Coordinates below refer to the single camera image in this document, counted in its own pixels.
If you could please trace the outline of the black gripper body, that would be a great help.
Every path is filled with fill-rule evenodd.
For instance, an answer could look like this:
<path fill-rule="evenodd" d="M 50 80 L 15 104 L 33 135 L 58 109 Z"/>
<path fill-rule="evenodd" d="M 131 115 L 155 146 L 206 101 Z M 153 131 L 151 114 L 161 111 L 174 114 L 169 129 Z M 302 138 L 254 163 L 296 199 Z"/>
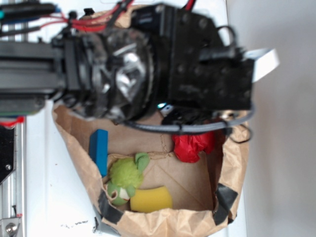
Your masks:
<path fill-rule="evenodd" d="M 210 18 L 166 4 L 132 13 L 131 27 L 149 37 L 155 102 L 203 111 L 249 110 L 254 62 L 226 46 Z"/>

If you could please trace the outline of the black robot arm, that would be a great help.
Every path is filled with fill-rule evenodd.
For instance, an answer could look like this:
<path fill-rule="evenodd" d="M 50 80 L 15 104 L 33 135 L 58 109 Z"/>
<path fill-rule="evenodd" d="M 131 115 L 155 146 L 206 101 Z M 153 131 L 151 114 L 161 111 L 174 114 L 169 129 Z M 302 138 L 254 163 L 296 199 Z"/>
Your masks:
<path fill-rule="evenodd" d="M 162 104 L 167 124 L 199 124 L 224 111 L 253 111 L 254 62 L 220 27 L 164 3 L 134 9 L 123 0 L 96 18 L 57 17 L 50 43 L 0 43 L 0 122 L 11 126 L 47 100 L 80 117 L 137 121 Z"/>

